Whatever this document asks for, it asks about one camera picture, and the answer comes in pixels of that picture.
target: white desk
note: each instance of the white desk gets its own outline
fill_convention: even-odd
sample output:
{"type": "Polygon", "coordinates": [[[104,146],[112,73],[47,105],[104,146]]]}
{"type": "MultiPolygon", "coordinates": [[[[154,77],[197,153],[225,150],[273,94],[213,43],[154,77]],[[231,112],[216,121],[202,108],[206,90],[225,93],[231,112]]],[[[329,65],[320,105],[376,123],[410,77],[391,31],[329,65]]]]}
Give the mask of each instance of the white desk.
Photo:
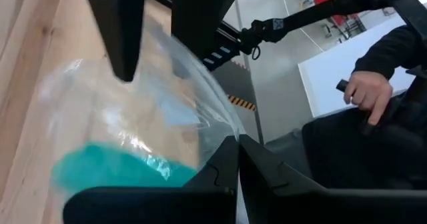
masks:
{"type": "MultiPolygon", "coordinates": [[[[375,42],[403,24],[403,20],[396,16],[298,65],[313,117],[347,107],[343,93],[335,89],[338,82],[350,77],[356,60],[375,42]]],[[[396,92],[407,89],[413,79],[404,69],[398,68],[390,83],[396,92]]]]}

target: gray floor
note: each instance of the gray floor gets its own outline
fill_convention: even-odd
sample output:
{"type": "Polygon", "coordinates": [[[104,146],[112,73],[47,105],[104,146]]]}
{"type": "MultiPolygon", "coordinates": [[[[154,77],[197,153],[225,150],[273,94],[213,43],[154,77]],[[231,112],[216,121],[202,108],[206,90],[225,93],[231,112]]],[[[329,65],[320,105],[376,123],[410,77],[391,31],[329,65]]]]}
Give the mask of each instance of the gray floor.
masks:
{"type": "MultiPolygon", "coordinates": [[[[300,10],[300,0],[237,0],[225,20],[237,29],[254,19],[286,17],[300,10]]],[[[279,43],[262,43],[261,56],[253,61],[241,55],[252,72],[264,141],[271,141],[301,127],[312,116],[297,64],[336,45],[325,38],[320,23],[289,33],[279,43]]],[[[254,115],[237,108],[248,134],[257,139],[254,115]]]]}

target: wooden surface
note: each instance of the wooden surface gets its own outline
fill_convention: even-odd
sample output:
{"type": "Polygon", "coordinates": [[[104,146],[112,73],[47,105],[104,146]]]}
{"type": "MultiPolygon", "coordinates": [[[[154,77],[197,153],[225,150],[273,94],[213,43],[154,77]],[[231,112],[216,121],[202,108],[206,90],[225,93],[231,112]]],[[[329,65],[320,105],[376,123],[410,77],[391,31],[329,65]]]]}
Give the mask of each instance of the wooden surface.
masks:
{"type": "MultiPolygon", "coordinates": [[[[146,13],[168,31],[169,10],[149,2],[146,13]]],[[[67,61],[106,62],[105,49],[87,0],[0,0],[0,14],[0,223],[60,223],[49,186],[57,140],[42,115],[50,110],[40,110],[40,83],[67,61]]]]}

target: teal cloth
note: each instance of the teal cloth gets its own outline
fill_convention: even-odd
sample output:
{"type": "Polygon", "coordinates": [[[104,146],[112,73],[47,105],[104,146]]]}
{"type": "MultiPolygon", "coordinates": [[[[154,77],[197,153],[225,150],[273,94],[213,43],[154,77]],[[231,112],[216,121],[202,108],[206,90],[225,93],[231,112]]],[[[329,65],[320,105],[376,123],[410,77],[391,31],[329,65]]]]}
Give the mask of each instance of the teal cloth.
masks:
{"type": "Polygon", "coordinates": [[[170,176],[165,179],[144,159],[109,143],[92,141],[58,161],[51,180],[66,192],[77,193],[91,187],[182,187],[197,174],[176,161],[167,165],[170,176]]]}

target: hand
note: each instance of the hand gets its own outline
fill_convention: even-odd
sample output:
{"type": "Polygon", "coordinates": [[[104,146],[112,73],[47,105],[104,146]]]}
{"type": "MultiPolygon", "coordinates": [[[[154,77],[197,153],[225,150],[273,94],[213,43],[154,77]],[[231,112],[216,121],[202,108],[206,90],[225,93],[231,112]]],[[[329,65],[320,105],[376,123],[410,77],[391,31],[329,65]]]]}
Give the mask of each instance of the hand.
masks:
{"type": "Polygon", "coordinates": [[[350,104],[351,100],[359,109],[372,111],[368,123],[377,125],[392,94],[393,87],[383,75],[371,71],[355,71],[348,81],[344,101],[350,104]]]}

